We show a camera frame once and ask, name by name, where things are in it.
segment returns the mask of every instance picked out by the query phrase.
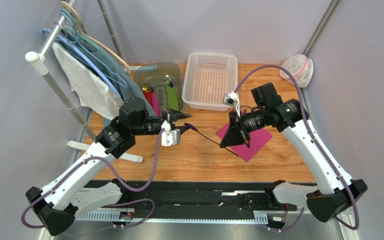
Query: white cloth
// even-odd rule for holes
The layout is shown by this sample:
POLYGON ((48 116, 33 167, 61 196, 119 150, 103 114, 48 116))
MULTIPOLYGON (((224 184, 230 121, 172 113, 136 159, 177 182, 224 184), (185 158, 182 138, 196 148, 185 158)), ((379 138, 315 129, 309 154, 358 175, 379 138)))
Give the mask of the white cloth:
POLYGON ((106 119, 113 119, 119 115, 124 101, 110 91, 100 77, 87 69, 57 42, 53 44, 53 51, 82 107, 89 107, 106 119))

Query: wooden clothes hanger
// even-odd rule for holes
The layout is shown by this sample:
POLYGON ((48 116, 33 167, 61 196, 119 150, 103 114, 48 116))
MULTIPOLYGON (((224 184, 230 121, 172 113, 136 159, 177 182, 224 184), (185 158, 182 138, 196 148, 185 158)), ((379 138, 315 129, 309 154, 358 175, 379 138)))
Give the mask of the wooden clothes hanger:
POLYGON ((87 35, 85 32, 84 32, 84 28, 83 28, 83 19, 81 18, 81 16, 78 14, 78 12, 75 10, 75 8, 73 8, 71 5, 69 5, 69 3, 67 3, 66 1, 61 1, 60 2, 60 7, 67 11, 68 13, 70 12, 71 16, 75 19, 76 21, 76 25, 75 25, 75 29, 81 34, 83 35, 85 38, 82 37, 83 40, 89 42, 90 44, 96 44, 97 46, 99 46, 100 48, 102 48, 103 50, 105 50, 119 65, 121 66, 124 66, 125 69, 126 69, 126 72, 128 75, 130 75, 132 73, 132 69, 130 68, 130 65, 128 65, 126 63, 126 61, 124 61, 120 56, 118 56, 114 51, 112 51, 111 49, 109 49, 106 45, 104 45, 103 43, 101 43, 100 41, 94 39, 93 37, 87 35))

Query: pink paper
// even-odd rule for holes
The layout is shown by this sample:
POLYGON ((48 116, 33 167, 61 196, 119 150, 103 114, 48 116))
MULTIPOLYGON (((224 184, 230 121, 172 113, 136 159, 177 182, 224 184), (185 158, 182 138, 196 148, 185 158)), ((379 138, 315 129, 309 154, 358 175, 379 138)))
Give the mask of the pink paper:
MULTIPOLYGON (((224 125, 220 130, 218 130, 215 134, 223 139, 226 131, 228 130, 229 123, 224 125)), ((269 142, 272 138, 272 134, 270 134, 266 129, 262 128, 257 131, 252 131, 250 133, 251 140, 249 141, 249 148, 247 145, 238 145, 231 146, 230 148, 234 151, 240 158, 242 158, 246 163, 256 155, 260 149, 263 148, 265 144, 269 142)))

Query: wooden table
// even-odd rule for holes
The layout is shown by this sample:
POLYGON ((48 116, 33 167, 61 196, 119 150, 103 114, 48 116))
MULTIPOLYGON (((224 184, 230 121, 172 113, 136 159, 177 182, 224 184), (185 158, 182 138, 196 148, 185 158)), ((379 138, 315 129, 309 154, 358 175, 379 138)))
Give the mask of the wooden table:
MULTIPOLYGON (((260 64, 239 64, 238 81, 260 64)), ((186 64, 179 64, 183 73, 186 64)), ((295 98, 293 85, 279 77, 275 68, 265 68, 255 72, 239 90, 241 105, 254 107, 250 90, 272 82, 284 101, 295 98)), ((185 113, 193 117, 177 122, 195 125, 201 133, 220 142, 216 132, 229 121, 228 113, 186 107, 185 113)), ((99 134, 103 128, 102 117, 94 113, 91 128, 99 134)), ((158 163, 154 180, 160 181, 224 181, 224 182, 314 182, 309 168, 293 145, 275 128, 266 128, 273 138, 249 162, 245 162, 218 145, 203 138, 197 132, 187 131, 181 136, 179 145, 159 147, 158 163)), ((147 180, 151 174, 157 136, 136 136, 136 145, 127 153, 143 156, 141 164, 115 160, 113 166, 125 180, 147 180)), ((103 169, 94 179, 113 179, 109 168, 103 169)))

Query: metal rod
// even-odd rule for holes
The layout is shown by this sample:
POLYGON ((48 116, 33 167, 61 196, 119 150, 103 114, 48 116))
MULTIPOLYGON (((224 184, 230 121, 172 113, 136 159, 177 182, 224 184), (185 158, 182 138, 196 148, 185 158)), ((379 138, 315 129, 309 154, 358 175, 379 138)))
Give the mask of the metal rod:
POLYGON ((77 109, 74 107, 72 102, 69 100, 69 98, 62 91, 62 89, 59 87, 59 85, 56 83, 56 81, 52 77, 52 75, 50 75, 50 73, 47 73, 47 74, 43 75, 42 78, 47 82, 47 84, 51 87, 51 89, 53 89, 54 93, 56 93, 56 95, 62 101, 62 103, 65 105, 66 109, 69 110, 69 112, 72 114, 72 116, 75 118, 75 120, 79 123, 79 125, 82 127, 82 129, 84 129, 84 132, 90 136, 91 140, 93 140, 93 141, 96 140, 96 135, 93 132, 93 130, 90 128, 90 126, 84 120, 84 118, 80 115, 80 113, 77 111, 77 109))
POLYGON ((115 46, 116 54, 120 58, 123 58, 123 53, 121 52, 121 48, 118 44, 117 36, 115 35, 114 29, 112 28, 111 20, 109 20, 108 13, 106 12, 105 4, 102 0, 97 0, 97 2, 99 3, 99 7, 102 11, 104 21, 106 23, 107 29, 109 30, 110 38, 112 39, 113 45, 115 46))
MULTIPOLYGON (((74 7, 75 4, 77 4, 78 0, 70 0, 69 4, 74 7)), ((67 19, 65 16, 61 16, 59 18, 58 22, 54 23, 53 29, 51 30, 50 34, 48 35, 47 39, 45 40, 44 44, 42 45, 41 49, 39 50, 38 54, 40 56, 46 57, 49 53, 50 49, 52 48, 53 43, 55 42, 56 38, 58 37, 59 33, 62 30, 62 27, 67 22, 67 19)))
POLYGON ((331 2, 329 3, 328 8, 323 14, 318 26, 316 27, 312 37, 310 38, 306 48, 303 51, 303 54, 306 55, 307 57, 311 54, 312 50, 314 49, 314 46, 316 45, 317 41, 321 37, 322 33, 324 32, 325 28, 328 25, 328 22, 333 17, 334 12, 337 10, 341 1, 342 0, 331 0, 331 2))

